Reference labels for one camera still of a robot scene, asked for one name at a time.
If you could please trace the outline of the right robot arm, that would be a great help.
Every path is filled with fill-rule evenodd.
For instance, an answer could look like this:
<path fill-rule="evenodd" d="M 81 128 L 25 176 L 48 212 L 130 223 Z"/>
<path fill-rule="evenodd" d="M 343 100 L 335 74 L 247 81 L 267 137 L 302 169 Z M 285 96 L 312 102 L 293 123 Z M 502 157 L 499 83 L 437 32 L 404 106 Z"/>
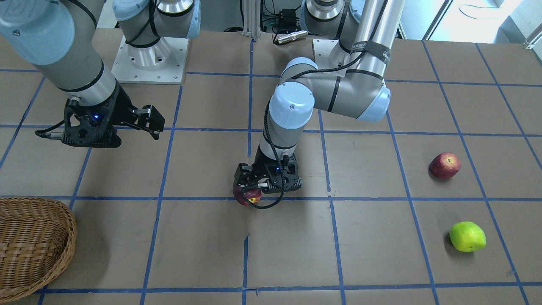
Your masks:
<path fill-rule="evenodd" d="M 74 147 L 119 147 L 116 127 L 155 140 L 165 119 L 135 107 L 121 83 L 180 83 L 186 47 L 199 35 L 199 0 L 115 0 L 124 40 L 110 69 L 92 46 L 103 0 L 2 0 L 1 35 L 67 96 L 62 121 L 36 135 Z"/>

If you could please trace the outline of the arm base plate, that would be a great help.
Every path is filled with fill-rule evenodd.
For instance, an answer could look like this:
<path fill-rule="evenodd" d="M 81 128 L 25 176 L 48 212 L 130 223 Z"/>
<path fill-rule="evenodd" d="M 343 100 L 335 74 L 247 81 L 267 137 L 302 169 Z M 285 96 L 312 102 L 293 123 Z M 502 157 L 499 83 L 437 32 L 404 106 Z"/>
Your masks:
<path fill-rule="evenodd" d="M 315 39 L 312 41 L 314 62 L 320 68 L 333 68 L 340 64 L 339 52 L 336 51 L 338 40 Z"/>
<path fill-rule="evenodd" d="M 189 39 L 162 37 L 157 44 L 136 48 L 122 39 L 111 71 L 122 84 L 181 85 Z"/>

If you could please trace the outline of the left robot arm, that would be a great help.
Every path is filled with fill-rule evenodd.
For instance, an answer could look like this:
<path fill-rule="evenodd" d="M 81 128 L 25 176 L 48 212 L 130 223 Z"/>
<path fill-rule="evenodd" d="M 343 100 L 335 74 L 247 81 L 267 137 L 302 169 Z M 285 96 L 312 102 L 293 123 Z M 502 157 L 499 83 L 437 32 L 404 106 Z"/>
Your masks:
<path fill-rule="evenodd" d="M 264 130 L 251 166 L 239 164 L 234 185 L 269 193 L 297 190 L 294 151 L 314 110 L 379 122 L 390 103 L 384 72 L 403 0 L 304 0 L 300 19 L 310 33 L 335 39 L 325 63 L 293 58 L 264 112 Z"/>

